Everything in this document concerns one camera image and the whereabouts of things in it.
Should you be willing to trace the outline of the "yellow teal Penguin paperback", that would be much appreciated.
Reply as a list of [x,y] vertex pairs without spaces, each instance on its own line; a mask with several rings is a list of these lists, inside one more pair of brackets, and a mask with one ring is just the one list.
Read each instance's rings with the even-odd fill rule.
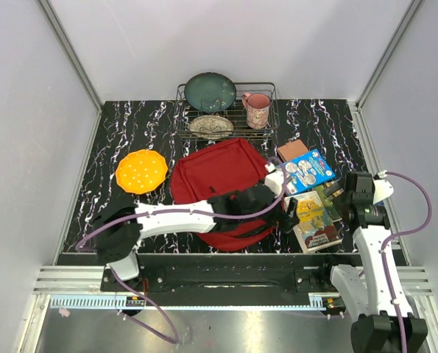
[[309,191],[283,199],[284,210],[295,211],[299,223],[293,232],[304,254],[339,245],[342,237],[333,224],[316,191]]

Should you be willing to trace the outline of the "red backpack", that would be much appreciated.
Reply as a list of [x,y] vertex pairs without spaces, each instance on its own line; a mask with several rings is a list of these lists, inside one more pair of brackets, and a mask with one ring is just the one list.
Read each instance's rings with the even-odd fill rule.
[[[190,204],[243,191],[267,175],[264,157],[245,139],[216,143],[177,161],[170,190],[176,204]],[[234,252],[270,235],[274,227],[264,220],[246,220],[228,232],[199,233],[198,237],[220,251]]]

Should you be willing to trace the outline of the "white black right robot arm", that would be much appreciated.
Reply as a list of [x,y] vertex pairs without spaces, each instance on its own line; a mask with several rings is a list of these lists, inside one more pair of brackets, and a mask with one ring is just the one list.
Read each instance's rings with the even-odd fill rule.
[[342,217],[350,225],[362,269],[346,264],[317,273],[326,291],[338,290],[353,321],[354,352],[418,352],[428,325],[406,298],[392,252],[391,225],[382,201],[394,192],[386,173],[349,172],[336,186],[343,190]]

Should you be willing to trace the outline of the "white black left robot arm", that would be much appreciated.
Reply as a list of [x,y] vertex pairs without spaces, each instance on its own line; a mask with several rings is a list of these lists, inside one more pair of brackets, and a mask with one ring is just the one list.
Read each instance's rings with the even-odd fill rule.
[[243,191],[235,190],[191,204],[141,204],[139,210],[125,207],[118,212],[118,218],[106,219],[85,239],[94,240],[98,258],[116,273],[116,282],[123,289],[133,291],[142,281],[134,251],[139,240],[166,233],[228,232],[254,220],[290,232],[300,223],[297,202],[292,201],[284,211],[280,205],[282,198],[281,188],[273,190],[259,182]]

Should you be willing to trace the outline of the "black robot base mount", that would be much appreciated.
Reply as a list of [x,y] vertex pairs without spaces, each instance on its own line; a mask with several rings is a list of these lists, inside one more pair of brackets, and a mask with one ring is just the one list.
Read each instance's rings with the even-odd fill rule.
[[296,307],[311,293],[334,293],[332,265],[361,264],[353,254],[140,254],[139,273],[117,282],[105,269],[103,291],[146,291],[161,307]]

